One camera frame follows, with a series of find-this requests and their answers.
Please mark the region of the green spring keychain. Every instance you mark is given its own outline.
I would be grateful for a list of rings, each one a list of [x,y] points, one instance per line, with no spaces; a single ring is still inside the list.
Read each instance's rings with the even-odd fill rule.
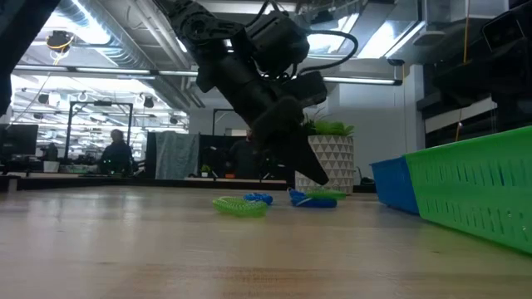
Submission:
[[[236,197],[220,197],[214,199],[212,204],[218,212],[236,217],[263,217],[268,211],[265,202]]]
[[[311,199],[343,200],[346,198],[344,192],[335,189],[309,189],[305,194]]]

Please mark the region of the white triangle-pattern planter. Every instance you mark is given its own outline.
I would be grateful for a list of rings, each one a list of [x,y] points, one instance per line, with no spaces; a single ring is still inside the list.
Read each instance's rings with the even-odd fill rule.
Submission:
[[[351,194],[355,169],[353,137],[311,135],[308,142],[329,178],[324,188]]]

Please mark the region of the green slotted plastic basket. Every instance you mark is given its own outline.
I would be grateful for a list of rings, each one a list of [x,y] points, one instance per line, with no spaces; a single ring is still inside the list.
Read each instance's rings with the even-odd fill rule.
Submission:
[[[406,155],[421,217],[532,254],[532,126]]]

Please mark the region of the long dark desk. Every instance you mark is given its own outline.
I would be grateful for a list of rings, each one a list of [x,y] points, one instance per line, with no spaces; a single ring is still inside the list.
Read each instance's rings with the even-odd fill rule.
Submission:
[[[21,190],[68,189],[82,187],[128,186],[192,189],[237,189],[255,191],[286,190],[290,184],[278,180],[201,179],[183,180],[81,176],[78,174],[12,173],[0,175],[0,193]]]

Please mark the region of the long ceiling light bar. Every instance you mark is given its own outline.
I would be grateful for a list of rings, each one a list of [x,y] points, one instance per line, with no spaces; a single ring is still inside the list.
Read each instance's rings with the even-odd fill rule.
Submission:
[[[119,76],[182,76],[197,77],[197,71],[159,71],[145,69],[126,69],[126,68],[101,68],[86,66],[52,66],[52,65],[16,65],[14,71],[34,71],[34,72],[55,72],[55,73],[82,73],[98,75],[119,75]],[[398,79],[380,79],[364,77],[346,77],[346,76],[323,76],[325,82],[339,84],[356,84],[356,85],[375,85],[375,86],[400,86],[402,80]]]

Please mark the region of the black computer monitor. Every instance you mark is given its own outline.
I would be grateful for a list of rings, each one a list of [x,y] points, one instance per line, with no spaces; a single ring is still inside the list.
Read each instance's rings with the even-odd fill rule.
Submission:
[[[0,124],[0,159],[13,155],[34,155],[37,149],[37,125]]]

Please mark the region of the black object beside planter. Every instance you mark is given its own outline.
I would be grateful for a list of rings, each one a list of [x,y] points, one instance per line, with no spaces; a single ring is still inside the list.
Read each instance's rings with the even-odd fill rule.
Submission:
[[[374,179],[367,177],[367,176],[363,176],[362,171],[358,166],[356,167],[356,169],[357,169],[357,173],[359,177],[359,184],[361,186],[374,186],[375,185]]]

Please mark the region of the black partition screen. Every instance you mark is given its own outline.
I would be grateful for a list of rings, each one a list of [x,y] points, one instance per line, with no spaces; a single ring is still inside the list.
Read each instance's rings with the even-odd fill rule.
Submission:
[[[201,135],[199,139],[199,167],[207,164],[217,177],[225,178],[229,174],[236,179],[229,162],[229,150],[236,141],[244,138]],[[294,182],[294,170],[292,168],[277,159],[271,151],[256,150],[259,153],[259,177],[257,179],[282,180],[289,184]]]

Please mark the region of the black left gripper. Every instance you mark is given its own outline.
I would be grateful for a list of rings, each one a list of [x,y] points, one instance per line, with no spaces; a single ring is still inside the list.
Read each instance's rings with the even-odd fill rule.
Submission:
[[[207,32],[207,89],[217,88],[244,121],[254,145],[271,149],[289,168],[324,185],[328,175],[301,126],[303,109],[324,102],[327,88],[318,71],[277,77],[261,72],[246,31]]]

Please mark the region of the green leafy plant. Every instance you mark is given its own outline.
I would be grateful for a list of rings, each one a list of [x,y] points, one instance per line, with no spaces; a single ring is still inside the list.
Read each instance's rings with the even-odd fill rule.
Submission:
[[[308,135],[337,135],[348,137],[354,131],[353,125],[345,125],[341,121],[326,120],[325,115],[320,115],[322,109],[313,115],[304,114],[302,127]]]

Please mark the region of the white ledge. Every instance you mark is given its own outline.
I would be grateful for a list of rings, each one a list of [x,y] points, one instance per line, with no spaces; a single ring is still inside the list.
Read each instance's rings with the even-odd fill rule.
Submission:
[[[459,121],[470,119],[474,116],[491,111],[496,107],[497,104],[489,97],[465,108],[451,110],[432,116],[425,120],[425,132],[431,133],[448,125],[456,125]]]

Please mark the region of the blue plastic basket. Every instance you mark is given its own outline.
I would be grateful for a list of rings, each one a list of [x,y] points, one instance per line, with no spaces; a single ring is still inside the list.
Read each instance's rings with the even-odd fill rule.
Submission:
[[[391,208],[419,214],[406,158],[383,160],[371,164],[378,200]]]

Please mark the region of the person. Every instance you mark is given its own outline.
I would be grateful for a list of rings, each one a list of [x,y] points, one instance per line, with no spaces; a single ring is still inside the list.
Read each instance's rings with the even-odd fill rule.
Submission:
[[[259,153],[254,148],[252,130],[247,130],[246,137],[232,145],[229,150],[229,162],[236,179],[259,177]]]
[[[121,130],[114,129],[111,132],[111,143],[105,147],[99,170],[102,174],[121,174],[127,176],[133,170],[133,157],[131,147],[124,140]]]

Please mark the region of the silver corrugated ceiling duct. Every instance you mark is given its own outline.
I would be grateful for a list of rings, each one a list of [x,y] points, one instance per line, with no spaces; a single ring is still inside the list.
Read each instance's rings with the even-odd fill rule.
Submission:
[[[68,21],[85,46],[116,66],[148,69],[155,65],[99,0],[60,0],[55,13]]]

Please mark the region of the grey hanging cloth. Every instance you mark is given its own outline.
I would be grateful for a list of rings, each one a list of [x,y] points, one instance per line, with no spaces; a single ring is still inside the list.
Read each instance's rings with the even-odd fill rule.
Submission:
[[[182,180],[197,174],[200,152],[200,136],[178,134],[171,131],[155,134],[155,178]]]

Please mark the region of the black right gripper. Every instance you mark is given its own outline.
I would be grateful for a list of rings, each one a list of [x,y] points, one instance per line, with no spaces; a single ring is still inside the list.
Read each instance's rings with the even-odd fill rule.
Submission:
[[[532,96],[532,52],[496,54],[456,66],[435,77],[446,101],[467,107],[487,96]]]

